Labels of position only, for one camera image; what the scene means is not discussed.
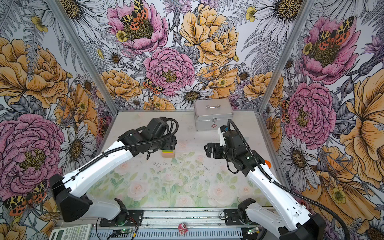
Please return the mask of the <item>natural wood block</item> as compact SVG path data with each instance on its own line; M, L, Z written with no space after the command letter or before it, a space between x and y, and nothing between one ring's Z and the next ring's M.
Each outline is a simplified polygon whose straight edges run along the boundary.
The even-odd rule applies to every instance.
M173 159L175 157L175 154L174 153L162 153L162 157L167 158L167 159Z

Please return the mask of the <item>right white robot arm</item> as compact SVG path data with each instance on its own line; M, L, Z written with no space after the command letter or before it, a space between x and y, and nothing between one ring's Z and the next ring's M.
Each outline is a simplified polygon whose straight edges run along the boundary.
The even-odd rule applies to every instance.
M237 172L255 184L275 209L271 212L256 200L248 198L238 205L242 224L258 224L280 240L324 238L325 220L318 214L311 214L306 206L277 186L278 181L265 160L246 146L245 138L238 131L222 126L218 134L218 143L207 143L204 147L207 157L233 163Z

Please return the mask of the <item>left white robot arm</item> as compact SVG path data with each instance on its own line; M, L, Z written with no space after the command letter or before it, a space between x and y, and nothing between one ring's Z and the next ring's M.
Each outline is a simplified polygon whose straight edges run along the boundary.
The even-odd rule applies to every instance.
M54 175L49 183L62 219L74 222L85 215L112 221L117 226L129 220L129 212L119 199L103 201L89 198L88 190L119 165L139 154L173 151L177 145L179 123L173 118L153 118L147 126L121 134L106 151L76 170Z

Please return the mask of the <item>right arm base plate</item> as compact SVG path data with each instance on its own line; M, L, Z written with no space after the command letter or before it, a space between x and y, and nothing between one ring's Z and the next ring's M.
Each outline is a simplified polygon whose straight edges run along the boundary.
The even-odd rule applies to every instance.
M242 220L237 209L224 209L220 219L225 221L226 226L256 226L258 223Z

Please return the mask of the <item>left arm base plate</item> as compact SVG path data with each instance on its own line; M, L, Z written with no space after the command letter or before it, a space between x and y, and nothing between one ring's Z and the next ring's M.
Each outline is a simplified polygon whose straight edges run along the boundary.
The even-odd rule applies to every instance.
M100 227L140 227L142 225L144 210L124 210L114 219L101 219Z

